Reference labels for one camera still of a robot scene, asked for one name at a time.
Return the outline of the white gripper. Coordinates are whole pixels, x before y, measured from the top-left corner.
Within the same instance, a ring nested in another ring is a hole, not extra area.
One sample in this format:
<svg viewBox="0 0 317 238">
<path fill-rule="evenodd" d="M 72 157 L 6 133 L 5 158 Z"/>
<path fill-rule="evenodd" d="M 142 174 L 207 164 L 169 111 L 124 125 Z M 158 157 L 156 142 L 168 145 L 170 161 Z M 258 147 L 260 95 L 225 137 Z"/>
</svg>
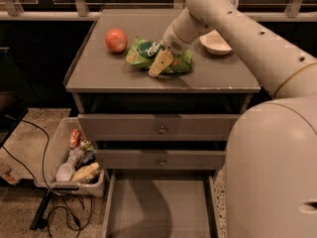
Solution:
<svg viewBox="0 0 317 238">
<path fill-rule="evenodd" d="M 190 32 L 184 28 L 177 28 L 175 23 L 170 24 L 162 37 L 162 44 L 166 48 L 159 51 L 152 63 L 149 76 L 157 77 L 173 62 L 173 54 L 183 54 L 191 45 Z"/>
</svg>

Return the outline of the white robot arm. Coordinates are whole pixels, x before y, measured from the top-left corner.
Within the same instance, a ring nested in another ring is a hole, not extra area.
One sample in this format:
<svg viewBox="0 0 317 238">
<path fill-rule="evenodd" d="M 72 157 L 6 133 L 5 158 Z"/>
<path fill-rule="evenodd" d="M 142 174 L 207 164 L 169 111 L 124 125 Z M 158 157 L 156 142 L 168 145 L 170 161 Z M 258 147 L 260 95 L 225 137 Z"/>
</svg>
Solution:
<svg viewBox="0 0 317 238">
<path fill-rule="evenodd" d="M 229 0 L 185 0 L 166 29 L 158 75 L 215 29 L 271 99 L 235 123 L 225 160 L 228 238 L 317 238 L 316 59 Z"/>
</svg>

